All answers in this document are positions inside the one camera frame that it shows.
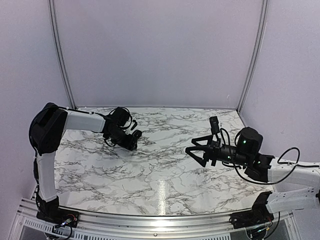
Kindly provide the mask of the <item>black earbud charging case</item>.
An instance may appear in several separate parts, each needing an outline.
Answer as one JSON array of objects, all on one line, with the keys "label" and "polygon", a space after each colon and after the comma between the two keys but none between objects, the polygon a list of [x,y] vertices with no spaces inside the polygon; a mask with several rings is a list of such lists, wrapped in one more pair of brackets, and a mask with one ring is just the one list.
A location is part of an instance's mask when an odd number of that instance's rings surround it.
[{"label": "black earbud charging case", "polygon": [[133,135],[135,138],[139,139],[139,138],[142,136],[142,131],[140,131],[140,130],[135,130],[135,131],[132,133],[132,135]]}]

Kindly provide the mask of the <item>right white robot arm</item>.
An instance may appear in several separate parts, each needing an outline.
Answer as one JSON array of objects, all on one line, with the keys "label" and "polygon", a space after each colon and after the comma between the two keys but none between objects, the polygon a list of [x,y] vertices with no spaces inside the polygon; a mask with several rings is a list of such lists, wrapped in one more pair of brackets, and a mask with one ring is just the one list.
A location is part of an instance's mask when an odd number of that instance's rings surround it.
[{"label": "right white robot arm", "polygon": [[248,212],[247,219],[258,224],[267,213],[320,208],[320,164],[275,158],[259,152],[263,136],[251,127],[243,128],[236,135],[236,145],[223,143],[212,135],[192,139],[192,146],[185,152],[202,167],[207,162],[215,166],[218,161],[231,164],[236,170],[244,168],[243,180],[257,185],[277,185],[292,183],[302,185],[302,189],[286,192],[263,192]]}]

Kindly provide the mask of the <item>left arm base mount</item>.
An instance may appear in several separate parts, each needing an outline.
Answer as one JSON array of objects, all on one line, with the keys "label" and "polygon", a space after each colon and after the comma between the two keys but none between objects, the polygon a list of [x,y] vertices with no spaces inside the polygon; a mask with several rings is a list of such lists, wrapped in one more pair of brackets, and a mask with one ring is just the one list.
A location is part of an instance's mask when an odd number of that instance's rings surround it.
[{"label": "left arm base mount", "polygon": [[78,225],[79,212],[60,208],[59,197],[53,200],[45,201],[39,194],[36,194],[35,203],[37,207],[36,218],[49,223],[53,223],[52,233],[60,228],[69,228],[69,234],[65,238],[59,237],[59,240],[70,240],[74,233],[74,228]]}]

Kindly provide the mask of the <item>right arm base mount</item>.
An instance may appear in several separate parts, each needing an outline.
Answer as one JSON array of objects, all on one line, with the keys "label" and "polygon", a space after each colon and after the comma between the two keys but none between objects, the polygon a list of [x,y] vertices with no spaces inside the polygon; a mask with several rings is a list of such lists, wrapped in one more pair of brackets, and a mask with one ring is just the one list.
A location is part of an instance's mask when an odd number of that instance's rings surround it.
[{"label": "right arm base mount", "polygon": [[262,192],[254,201],[251,209],[232,213],[229,222],[233,228],[245,228],[250,240],[264,240],[274,220],[274,215],[266,207],[267,199],[271,194],[271,191]]}]

